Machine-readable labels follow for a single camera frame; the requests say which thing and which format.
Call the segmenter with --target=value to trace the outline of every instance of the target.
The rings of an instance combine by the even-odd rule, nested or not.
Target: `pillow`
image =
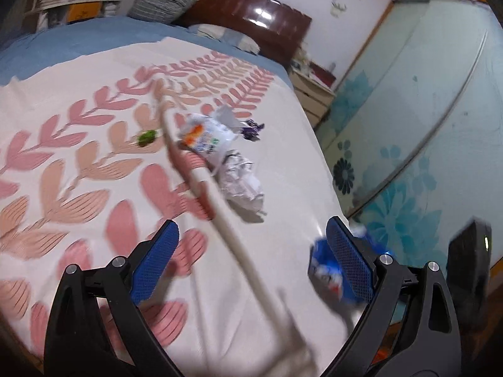
[[[198,24],[192,25],[187,29],[192,34],[199,36],[207,36],[215,40],[225,42],[229,45],[235,46],[242,51],[252,52],[258,55],[260,47],[248,35],[242,34],[225,27],[211,24]]]
[[[131,18],[169,24],[184,14],[197,0],[136,0],[129,10]]]

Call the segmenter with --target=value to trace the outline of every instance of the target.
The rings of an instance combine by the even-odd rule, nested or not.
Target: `metal screw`
[[[433,262],[433,261],[428,262],[428,268],[431,269],[434,272],[437,272],[440,269],[440,267],[438,266],[438,264],[436,262]]]
[[[65,269],[66,273],[68,274],[72,274],[72,273],[75,273],[77,272],[77,265],[75,265],[74,263],[70,264],[69,266],[66,267]]]
[[[379,260],[384,264],[384,265],[391,265],[393,263],[393,258],[389,256],[388,254],[382,254],[379,257]]]
[[[115,268],[120,268],[122,265],[126,263],[126,258],[123,256],[116,256],[114,260],[112,261],[112,265],[115,266]]]

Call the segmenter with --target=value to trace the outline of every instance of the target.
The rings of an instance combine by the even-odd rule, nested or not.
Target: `bed sheet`
[[[20,80],[27,79],[46,67],[81,55],[138,42],[156,42],[167,36],[244,59],[278,75],[293,89],[285,68],[277,62],[217,40],[191,34],[183,27],[139,21],[125,16],[95,18],[14,41],[0,52],[0,85],[7,85],[14,76]]]
[[[264,217],[236,213],[221,195],[209,202],[208,189],[217,185],[192,153],[167,152],[161,138],[135,145],[139,132],[160,127],[152,96],[159,78],[167,89],[161,109],[175,127],[188,113],[209,113],[223,103],[237,117],[266,124],[259,142],[235,142],[256,164]],[[173,219],[180,245],[140,309],[181,371],[299,375],[297,360],[289,364],[295,372],[273,367],[284,357],[281,338],[229,251],[228,234],[217,225],[222,220],[272,305],[299,329],[314,374],[329,365],[349,331],[306,272],[309,248],[327,220],[345,219],[309,122],[280,78],[168,37],[58,64],[0,88],[0,98],[19,112],[10,119],[16,128],[0,142],[0,309],[29,350],[43,355],[67,264],[104,266]],[[112,343],[127,360],[101,305]]]

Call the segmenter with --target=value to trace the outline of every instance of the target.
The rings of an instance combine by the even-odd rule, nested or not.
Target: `brown wooden headboard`
[[[275,0],[198,0],[175,24],[214,24],[242,32],[261,47],[260,55],[286,68],[311,17]]]

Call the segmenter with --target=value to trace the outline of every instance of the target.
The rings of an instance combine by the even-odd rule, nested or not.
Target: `white bed sheet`
[[[158,72],[150,75],[149,70]],[[181,83],[193,92],[208,92],[207,85],[197,85],[204,82],[201,75],[213,81],[211,95],[180,94]],[[141,153],[118,142],[122,131],[134,141],[141,130],[158,127],[152,82],[159,77],[173,81],[177,91],[167,98],[172,103],[166,112],[173,120],[180,122],[180,115],[188,112],[207,113],[228,97],[235,101],[239,116],[251,113],[266,124],[259,142],[240,138],[235,148],[256,164],[267,215],[263,221],[245,220],[225,203],[218,214],[240,234],[278,310],[286,313],[286,305],[321,374],[344,344],[348,330],[344,320],[319,299],[307,276],[310,245],[324,236],[330,217],[345,220],[315,135],[297,98],[279,78],[169,37],[80,57],[0,88],[0,110],[9,120],[0,132],[4,166],[0,309],[23,343],[42,355],[44,326],[61,268],[73,261],[104,266],[147,239],[162,220],[173,218],[185,236],[183,251],[177,255],[178,269],[175,276],[161,279],[142,307],[149,308],[146,316],[153,318],[153,330],[177,366],[187,375],[262,375],[281,354],[277,333],[222,234],[207,219],[204,202],[187,191],[160,139]],[[263,96],[250,93],[238,100],[235,94],[241,89],[250,92],[243,81]],[[140,90],[131,90],[133,85]],[[84,99],[79,117],[109,116],[73,123],[79,119],[75,115],[80,105],[75,103]],[[19,131],[31,133],[26,142],[27,134]],[[68,134],[76,136],[53,141]],[[122,164],[112,165],[119,161]],[[108,166],[107,171],[100,170],[103,166]],[[191,166],[199,180],[216,185],[197,159],[191,159]],[[57,184],[47,178],[58,175]],[[82,202],[82,194],[92,194],[87,198],[94,200],[86,201],[92,210],[87,218],[71,212],[68,205],[69,200]],[[58,199],[62,201],[56,206],[48,206],[47,200]],[[36,234],[27,237],[23,232],[27,229]],[[52,235],[41,241],[42,231]],[[116,349],[123,352],[113,327],[108,326]]]

